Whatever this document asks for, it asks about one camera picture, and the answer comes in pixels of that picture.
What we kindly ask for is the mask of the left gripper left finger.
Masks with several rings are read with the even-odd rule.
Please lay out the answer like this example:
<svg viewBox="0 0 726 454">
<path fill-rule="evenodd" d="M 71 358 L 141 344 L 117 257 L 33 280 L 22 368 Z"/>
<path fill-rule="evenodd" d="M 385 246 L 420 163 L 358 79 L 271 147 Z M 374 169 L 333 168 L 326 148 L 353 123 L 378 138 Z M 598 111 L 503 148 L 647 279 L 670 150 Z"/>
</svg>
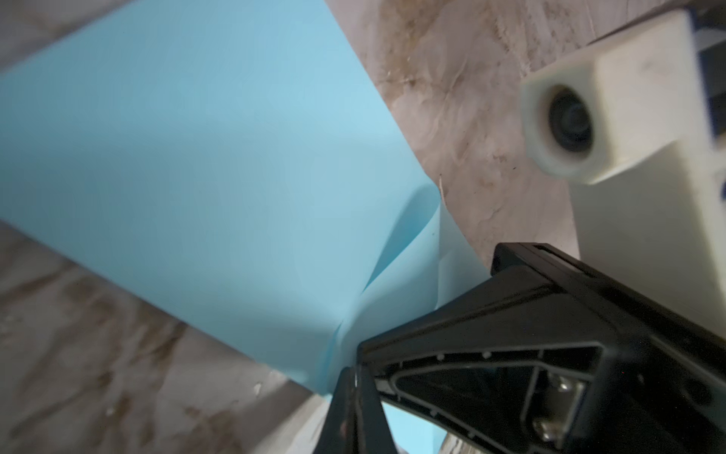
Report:
<svg viewBox="0 0 726 454">
<path fill-rule="evenodd" d="M 314 454 L 357 453 L 357 374 L 344 368 L 338 377 Z"/>
</svg>

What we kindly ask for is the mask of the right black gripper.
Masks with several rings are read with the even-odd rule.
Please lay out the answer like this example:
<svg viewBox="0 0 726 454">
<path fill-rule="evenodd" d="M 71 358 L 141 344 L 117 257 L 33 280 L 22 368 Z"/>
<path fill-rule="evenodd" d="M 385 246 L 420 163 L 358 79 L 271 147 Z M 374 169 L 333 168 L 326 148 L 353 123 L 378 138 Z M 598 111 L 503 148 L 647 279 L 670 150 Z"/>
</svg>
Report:
<svg viewBox="0 0 726 454">
<path fill-rule="evenodd" d="M 502 243 L 493 279 L 525 272 L 517 345 L 536 365 L 522 416 L 558 453 L 722 453 L 725 344 L 553 247 Z"/>
</svg>

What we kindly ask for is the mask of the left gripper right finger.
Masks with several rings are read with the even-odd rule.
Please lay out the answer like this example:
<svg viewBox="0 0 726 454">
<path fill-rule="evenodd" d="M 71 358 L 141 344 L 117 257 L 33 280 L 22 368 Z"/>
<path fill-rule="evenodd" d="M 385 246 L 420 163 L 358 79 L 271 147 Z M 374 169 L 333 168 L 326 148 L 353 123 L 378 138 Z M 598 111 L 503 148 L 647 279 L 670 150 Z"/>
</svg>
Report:
<svg viewBox="0 0 726 454">
<path fill-rule="evenodd" d="M 398 453 L 374 378 L 361 365 L 355 369 L 355 453 Z"/>
</svg>

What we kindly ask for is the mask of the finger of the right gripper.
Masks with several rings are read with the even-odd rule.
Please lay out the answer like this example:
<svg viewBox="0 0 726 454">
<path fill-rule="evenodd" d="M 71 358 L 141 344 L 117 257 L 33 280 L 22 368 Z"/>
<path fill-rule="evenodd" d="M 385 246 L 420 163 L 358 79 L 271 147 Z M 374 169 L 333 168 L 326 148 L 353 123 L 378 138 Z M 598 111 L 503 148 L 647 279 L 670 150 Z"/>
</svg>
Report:
<svg viewBox="0 0 726 454">
<path fill-rule="evenodd" d="M 387 403 L 493 453 L 584 453 L 597 431 L 603 319 L 525 265 L 365 340 Z"/>
</svg>

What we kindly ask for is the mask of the light blue paper sheet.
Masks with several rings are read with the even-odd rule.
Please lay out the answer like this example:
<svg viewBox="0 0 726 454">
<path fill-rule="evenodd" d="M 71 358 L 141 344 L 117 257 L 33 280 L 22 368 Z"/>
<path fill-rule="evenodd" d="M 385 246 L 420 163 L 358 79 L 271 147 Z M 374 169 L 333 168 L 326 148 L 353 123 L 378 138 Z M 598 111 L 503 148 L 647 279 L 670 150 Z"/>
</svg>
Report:
<svg viewBox="0 0 726 454">
<path fill-rule="evenodd" d="M 1 74 L 1 449 L 307 453 L 488 276 L 321 1 L 135 1 Z"/>
</svg>

